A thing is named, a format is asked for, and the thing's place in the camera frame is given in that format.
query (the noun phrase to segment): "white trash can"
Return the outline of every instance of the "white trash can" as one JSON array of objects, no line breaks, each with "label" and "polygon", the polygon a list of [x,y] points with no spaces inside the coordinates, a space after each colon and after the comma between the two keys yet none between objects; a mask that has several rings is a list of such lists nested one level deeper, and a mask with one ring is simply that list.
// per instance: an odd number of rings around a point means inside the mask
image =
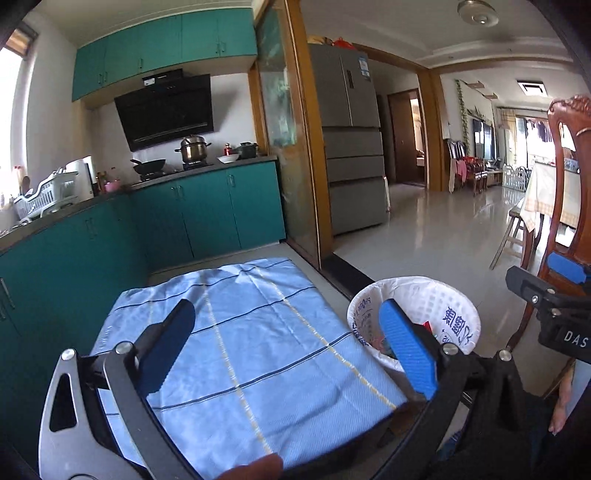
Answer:
[{"label": "white trash can", "polygon": [[428,321],[439,343],[455,343],[464,353],[474,350],[480,336],[480,317],[462,292],[427,277],[386,278],[361,290],[347,310],[353,334],[386,371],[404,372],[400,361],[380,351],[384,334],[378,314],[388,299],[396,300],[413,323]]}]

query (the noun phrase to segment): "hand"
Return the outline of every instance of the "hand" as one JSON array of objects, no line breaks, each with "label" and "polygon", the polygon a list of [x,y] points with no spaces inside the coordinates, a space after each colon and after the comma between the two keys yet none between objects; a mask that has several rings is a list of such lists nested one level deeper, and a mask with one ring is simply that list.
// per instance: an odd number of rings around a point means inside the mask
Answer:
[{"label": "hand", "polygon": [[570,401],[570,396],[573,392],[573,375],[574,368],[571,368],[560,381],[560,386],[558,387],[558,401],[554,407],[554,413],[552,414],[550,426],[548,427],[548,431],[555,435],[563,429],[566,423],[566,405]]},{"label": "hand", "polygon": [[241,465],[223,473],[217,480],[278,480],[283,472],[283,460],[276,453]]}]

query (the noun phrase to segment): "ceiling vent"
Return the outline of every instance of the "ceiling vent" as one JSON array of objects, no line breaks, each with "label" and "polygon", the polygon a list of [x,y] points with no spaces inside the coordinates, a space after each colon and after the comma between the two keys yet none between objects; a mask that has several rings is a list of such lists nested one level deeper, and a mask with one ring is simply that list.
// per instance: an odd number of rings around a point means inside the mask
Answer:
[{"label": "ceiling vent", "polygon": [[546,87],[543,82],[526,82],[525,80],[517,80],[521,90],[528,97],[547,97]]}]

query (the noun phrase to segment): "tablecloth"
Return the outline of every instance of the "tablecloth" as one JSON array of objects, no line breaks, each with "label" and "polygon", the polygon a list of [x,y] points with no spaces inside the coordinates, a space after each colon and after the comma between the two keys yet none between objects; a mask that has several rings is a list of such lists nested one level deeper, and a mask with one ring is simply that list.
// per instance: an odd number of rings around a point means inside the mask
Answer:
[{"label": "tablecloth", "polygon": [[[519,213],[528,231],[531,232],[535,228],[537,213],[552,216],[555,196],[556,167],[535,163]],[[581,182],[579,175],[566,170],[564,172],[564,199],[560,221],[572,228],[577,228],[580,210]]]}]

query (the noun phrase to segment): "refrigerator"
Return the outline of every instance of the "refrigerator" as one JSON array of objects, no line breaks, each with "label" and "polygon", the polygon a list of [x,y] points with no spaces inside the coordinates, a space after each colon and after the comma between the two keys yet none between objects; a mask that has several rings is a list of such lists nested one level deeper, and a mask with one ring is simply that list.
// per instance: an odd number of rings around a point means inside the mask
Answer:
[{"label": "refrigerator", "polygon": [[333,234],[388,219],[384,151],[368,59],[357,50],[310,44],[322,119]]}]

